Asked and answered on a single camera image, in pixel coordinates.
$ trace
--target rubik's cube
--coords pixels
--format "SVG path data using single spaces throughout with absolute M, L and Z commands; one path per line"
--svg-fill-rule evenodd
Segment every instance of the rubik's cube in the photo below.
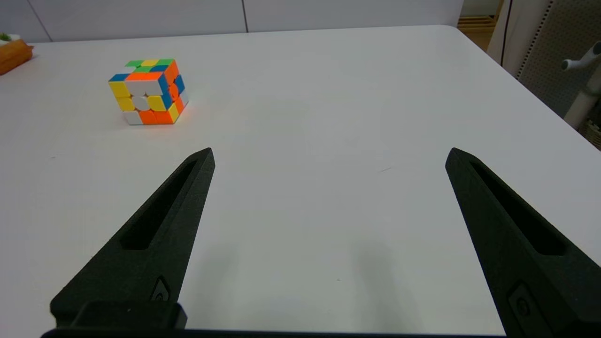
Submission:
M 129 61 L 109 86 L 129 124 L 173 124 L 188 104 L 174 59 Z

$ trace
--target wooden shelf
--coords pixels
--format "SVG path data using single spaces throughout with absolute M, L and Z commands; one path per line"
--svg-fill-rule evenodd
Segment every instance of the wooden shelf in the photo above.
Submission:
M 496 20 L 490 16 L 463 16 L 457 23 L 457 28 L 483 51 L 488 49 L 495 26 Z

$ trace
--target blue sticker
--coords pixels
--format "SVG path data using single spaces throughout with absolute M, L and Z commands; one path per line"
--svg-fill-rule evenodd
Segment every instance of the blue sticker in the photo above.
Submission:
M 109 82 L 114 82 L 114 81 L 125 81 L 125 78 L 128 77 L 129 74 L 115 74 L 110 80 Z
M 167 67 L 169 67 L 169 66 L 154 66 L 154 67 L 152 67 L 152 69 L 150 71 L 151 72 L 164 72 L 167 70 Z
M 165 77 L 165 74 L 160 76 L 159 86 L 160 86 L 160 92 L 163 94 L 167 94 L 167 96 L 169 96 L 169 84 L 167 83 L 167 78 Z
M 186 89 L 186 87 L 184 87 L 184 79 L 182 79 L 182 75 L 179 74 L 176 78 L 175 78 L 175 85 L 177 86 L 178 89 L 178 94 L 181 94 L 182 91 L 184 91 L 184 89 Z
M 173 103 L 171 101 L 171 95 L 169 95 L 169 93 L 163 94 L 161 96 L 161 99 L 163 99 L 163 104 L 165 105 L 165 110 L 168 110 L 169 107 L 171 106 L 171 104 Z

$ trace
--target pegboard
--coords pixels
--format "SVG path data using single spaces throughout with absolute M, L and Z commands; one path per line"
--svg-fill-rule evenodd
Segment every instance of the pegboard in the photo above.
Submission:
M 551 110 L 564 117 L 595 71 L 561 70 L 601 40 L 600 0 L 550 0 L 516 78 Z

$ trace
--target black cable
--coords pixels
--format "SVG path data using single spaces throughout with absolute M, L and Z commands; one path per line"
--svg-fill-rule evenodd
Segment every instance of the black cable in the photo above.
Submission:
M 509 0 L 509 8 L 507 9 L 507 18 L 505 19 L 505 30 L 503 30 L 503 47 L 501 49 L 501 67 L 503 67 L 503 61 L 505 59 L 505 42 L 507 42 L 507 27 L 509 27 L 509 15 L 511 14 L 512 6 L 513 6 L 513 0 Z

